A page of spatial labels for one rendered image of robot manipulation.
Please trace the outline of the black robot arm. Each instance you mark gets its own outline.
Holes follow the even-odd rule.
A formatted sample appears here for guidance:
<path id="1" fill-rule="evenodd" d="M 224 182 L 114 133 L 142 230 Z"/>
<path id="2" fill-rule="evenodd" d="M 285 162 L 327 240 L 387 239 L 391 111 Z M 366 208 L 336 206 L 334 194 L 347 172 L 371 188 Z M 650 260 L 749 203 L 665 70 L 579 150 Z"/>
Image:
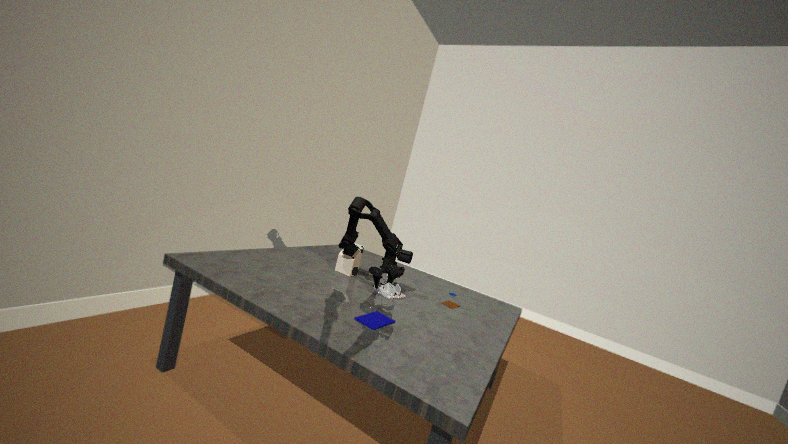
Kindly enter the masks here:
<path id="1" fill-rule="evenodd" d="M 365 206 L 371 211 L 370 214 L 361 213 Z M 397 257 L 397 260 L 410 264 L 413 252 L 402 249 L 403 244 L 394 233 L 391 233 L 380 211 L 375 208 L 370 201 L 362 197 L 355 197 L 348 208 L 348 213 L 350 214 L 350 218 L 347 231 L 338 245 L 340 248 L 344 249 L 342 252 L 343 254 L 352 257 L 358 250 L 358 247 L 355 245 L 355 241 L 359 234 L 359 232 L 356 231 L 358 220 L 359 218 L 368 219 L 372 221 L 382 238 L 382 244 L 386 250 L 385 257 L 389 259 L 396 259 Z M 404 267 L 399 268 L 399 266 L 397 266 L 397 262 L 394 264 L 392 262 L 389 263 L 386 268 L 386 271 L 390 272 L 393 278 L 399 278 L 404 274 L 404 270 Z"/>

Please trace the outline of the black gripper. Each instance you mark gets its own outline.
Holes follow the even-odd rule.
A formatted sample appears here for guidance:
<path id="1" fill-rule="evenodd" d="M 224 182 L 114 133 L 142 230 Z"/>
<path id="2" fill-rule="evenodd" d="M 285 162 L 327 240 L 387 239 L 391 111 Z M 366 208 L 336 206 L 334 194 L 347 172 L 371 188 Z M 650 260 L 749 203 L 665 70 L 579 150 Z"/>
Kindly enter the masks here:
<path id="1" fill-rule="evenodd" d="M 382 260 L 383 260 L 383 264 L 382 264 L 382 266 L 380 266 L 381 269 L 379 269 L 377 267 L 370 267 L 369 268 L 369 273 L 371 273 L 373 275 L 373 278 L 374 278 L 375 288 L 378 288 L 380 279 L 382 278 L 381 275 L 383 273 L 388 273 L 387 283 L 391 283 L 392 284 L 392 282 L 395 280 L 395 278 L 392 277 L 391 273 L 386 271 L 386 268 L 388 267 L 389 263 L 392 262 L 394 264 L 396 262 L 395 261 L 396 259 L 389 259 L 389 258 L 386 258 L 384 256 L 384 258 L 382 258 Z"/>

